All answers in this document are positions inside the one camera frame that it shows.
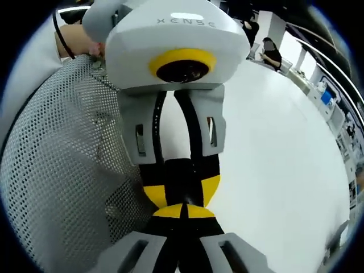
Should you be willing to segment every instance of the perforated mesh surface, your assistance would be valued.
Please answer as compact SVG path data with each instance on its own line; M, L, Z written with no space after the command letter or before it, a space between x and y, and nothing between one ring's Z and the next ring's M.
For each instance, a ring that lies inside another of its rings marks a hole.
M80 56L29 100L7 140L1 197L45 272L84 272L154 211L121 138L117 89Z

